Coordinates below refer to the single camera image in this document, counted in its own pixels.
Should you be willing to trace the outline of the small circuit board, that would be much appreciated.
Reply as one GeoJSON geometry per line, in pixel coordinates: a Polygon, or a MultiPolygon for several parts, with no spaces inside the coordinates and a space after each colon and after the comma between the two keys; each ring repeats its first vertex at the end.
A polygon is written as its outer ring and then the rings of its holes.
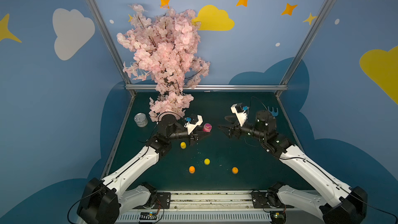
{"type": "Polygon", "coordinates": [[[138,221],[139,223],[150,222],[154,223],[157,221],[158,215],[155,212],[140,212],[138,221]]]}

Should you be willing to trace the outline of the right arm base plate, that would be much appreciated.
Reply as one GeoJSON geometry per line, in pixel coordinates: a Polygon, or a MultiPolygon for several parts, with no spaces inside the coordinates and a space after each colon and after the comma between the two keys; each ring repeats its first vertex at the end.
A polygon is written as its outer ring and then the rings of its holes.
{"type": "Polygon", "coordinates": [[[254,208],[294,208],[291,205],[283,204],[273,192],[253,190],[250,195],[254,208]]]}

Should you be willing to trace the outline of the aluminium frame right post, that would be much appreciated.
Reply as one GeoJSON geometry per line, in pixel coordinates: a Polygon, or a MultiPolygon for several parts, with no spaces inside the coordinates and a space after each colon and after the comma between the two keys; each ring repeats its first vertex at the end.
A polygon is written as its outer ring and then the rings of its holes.
{"type": "Polygon", "coordinates": [[[318,16],[315,19],[315,22],[311,25],[308,33],[306,34],[299,50],[294,56],[292,62],[288,66],[287,71],[285,72],[283,78],[280,81],[278,90],[275,91],[275,96],[279,99],[284,91],[288,90],[288,83],[291,80],[293,74],[297,70],[300,65],[302,59],[307,53],[309,47],[311,46],[313,40],[315,39],[317,33],[321,29],[325,19],[327,18],[329,12],[333,8],[335,2],[337,0],[325,0],[318,12],[318,16]]]}

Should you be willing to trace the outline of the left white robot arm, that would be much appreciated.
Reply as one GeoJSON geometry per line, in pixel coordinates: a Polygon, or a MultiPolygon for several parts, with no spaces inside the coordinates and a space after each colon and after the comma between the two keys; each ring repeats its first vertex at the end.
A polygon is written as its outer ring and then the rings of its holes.
{"type": "Polygon", "coordinates": [[[119,216],[139,206],[153,206],[157,190],[142,184],[128,192],[127,189],[150,167],[154,166],[172,148],[172,142],[187,141],[194,145],[210,136],[212,126],[204,123],[201,115],[192,115],[181,124],[173,112],[162,113],[145,146],[114,173],[93,178],[75,205],[77,215],[87,224],[114,224],[119,216]]]}

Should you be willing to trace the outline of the aluminium frame post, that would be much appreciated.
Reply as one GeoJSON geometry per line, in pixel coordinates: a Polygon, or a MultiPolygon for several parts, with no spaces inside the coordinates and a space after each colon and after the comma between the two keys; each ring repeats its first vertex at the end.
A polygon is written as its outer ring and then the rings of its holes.
{"type": "Polygon", "coordinates": [[[297,70],[300,65],[302,59],[307,53],[309,47],[311,46],[313,40],[315,39],[317,33],[321,29],[325,19],[327,18],[329,12],[333,8],[335,2],[337,0],[325,0],[318,12],[318,16],[315,19],[315,22],[311,25],[308,33],[306,34],[299,50],[294,56],[292,62],[288,66],[287,71],[285,72],[283,78],[280,81],[278,90],[275,91],[275,96],[279,99],[284,91],[288,90],[288,83],[291,80],[293,74],[297,70]]]}
{"type": "Polygon", "coordinates": [[[122,59],[120,57],[119,52],[117,51],[116,45],[112,39],[112,36],[106,26],[106,23],[103,19],[103,16],[101,14],[101,11],[96,3],[95,0],[85,0],[93,17],[95,20],[95,23],[97,24],[99,31],[105,41],[105,44],[114,60],[114,63],[125,83],[125,86],[131,84],[131,81],[129,79],[129,77],[127,76],[127,74],[125,72],[123,72],[123,63],[122,63],[122,59]]]}

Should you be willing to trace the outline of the blue garden fork toy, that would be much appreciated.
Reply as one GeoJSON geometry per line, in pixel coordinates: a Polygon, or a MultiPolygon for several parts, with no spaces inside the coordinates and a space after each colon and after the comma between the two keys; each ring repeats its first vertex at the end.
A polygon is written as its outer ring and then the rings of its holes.
{"type": "Polygon", "coordinates": [[[279,115],[279,109],[277,107],[267,107],[267,110],[272,114],[273,117],[277,117],[279,115]]]}

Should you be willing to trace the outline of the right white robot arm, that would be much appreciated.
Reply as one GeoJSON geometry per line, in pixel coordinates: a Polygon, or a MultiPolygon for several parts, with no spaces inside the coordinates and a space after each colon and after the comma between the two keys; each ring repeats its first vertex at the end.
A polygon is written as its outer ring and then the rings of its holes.
{"type": "Polygon", "coordinates": [[[318,217],[326,224],[360,224],[367,215],[368,194],[361,187],[350,187],[320,167],[290,140],[277,132],[276,118],[269,111],[258,111],[253,124],[247,123],[246,110],[225,117],[228,125],[218,128],[228,138],[248,137],[259,142],[267,153],[290,167],[316,191],[313,195],[276,183],[266,192],[267,204],[287,205],[318,217]]]}

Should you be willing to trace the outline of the aluminium front rail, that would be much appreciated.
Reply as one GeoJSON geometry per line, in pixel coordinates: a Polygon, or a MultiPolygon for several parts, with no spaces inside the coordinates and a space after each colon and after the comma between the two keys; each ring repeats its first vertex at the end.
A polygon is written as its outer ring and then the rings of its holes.
{"type": "Polygon", "coordinates": [[[236,191],[170,191],[169,209],[131,209],[116,220],[130,220],[139,223],[140,212],[155,212],[154,223],[226,223],[226,222],[266,222],[284,223],[287,211],[300,211],[299,208],[254,208],[249,190],[236,191]]]}

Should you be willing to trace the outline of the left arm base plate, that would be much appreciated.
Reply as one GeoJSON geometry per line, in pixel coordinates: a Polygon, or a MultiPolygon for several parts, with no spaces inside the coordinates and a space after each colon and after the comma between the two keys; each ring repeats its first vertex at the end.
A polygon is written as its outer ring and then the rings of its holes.
{"type": "Polygon", "coordinates": [[[149,196],[148,201],[144,205],[139,205],[134,207],[134,209],[157,209],[164,208],[169,209],[171,203],[171,193],[170,192],[157,192],[152,193],[149,196]]]}

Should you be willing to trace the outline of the aluminium frame left post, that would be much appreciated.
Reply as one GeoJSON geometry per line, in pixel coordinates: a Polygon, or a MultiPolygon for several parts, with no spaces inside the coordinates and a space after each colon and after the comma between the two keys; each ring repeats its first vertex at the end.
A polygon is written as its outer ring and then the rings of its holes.
{"type": "Polygon", "coordinates": [[[99,31],[105,41],[105,44],[114,60],[114,63],[125,83],[125,86],[131,84],[131,81],[129,79],[129,77],[127,76],[127,74],[125,72],[123,72],[123,63],[122,63],[122,59],[120,57],[119,52],[117,51],[116,45],[112,39],[112,36],[106,26],[106,23],[103,19],[103,16],[101,14],[101,11],[96,3],[95,0],[85,0],[93,17],[95,20],[95,23],[97,24],[99,31]]]}

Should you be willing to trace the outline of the pink cherry blossom tree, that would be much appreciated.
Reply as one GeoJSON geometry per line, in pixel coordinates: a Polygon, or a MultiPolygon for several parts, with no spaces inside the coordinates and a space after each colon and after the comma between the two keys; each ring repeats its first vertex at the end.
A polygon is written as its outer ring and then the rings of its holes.
{"type": "Polygon", "coordinates": [[[200,36],[199,24],[193,24],[196,13],[188,9],[177,13],[173,8],[155,19],[144,15],[142,5],[134,4],[130,17],[132,29],[118,33],[117,41],[134,54],[134,61],[123,65],[129,78],[146,81],[150,78],[159,93],[149,100],[149,117],[158,122],[166,113],[178,119],[194,100],[184,87],[195,88],[209,74],[210,63],[196,55],[200,36]]]}

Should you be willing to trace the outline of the magenta paint jar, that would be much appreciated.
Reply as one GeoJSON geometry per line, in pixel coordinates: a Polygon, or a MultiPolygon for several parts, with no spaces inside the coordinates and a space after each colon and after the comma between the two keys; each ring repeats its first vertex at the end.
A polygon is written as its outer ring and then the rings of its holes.
{"type": "Polygon", "coordinates": [[[212,125],[210,123],[205,123],[203,126],[204,132],[210,132],[212,130],[212,125]]]}

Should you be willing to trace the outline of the aluminium frame back bar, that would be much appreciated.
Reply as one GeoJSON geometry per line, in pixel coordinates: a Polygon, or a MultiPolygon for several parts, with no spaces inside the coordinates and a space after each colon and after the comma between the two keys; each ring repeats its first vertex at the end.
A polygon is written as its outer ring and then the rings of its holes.
{"type": "MultiPolygon", "coordinates": [[[[155,91],[155,84],[127,84],[126,90],[155,91]]],[[[198,85],[195,88],[184,87],[184,91],[287,91],[286,85],[198,85]]]]}

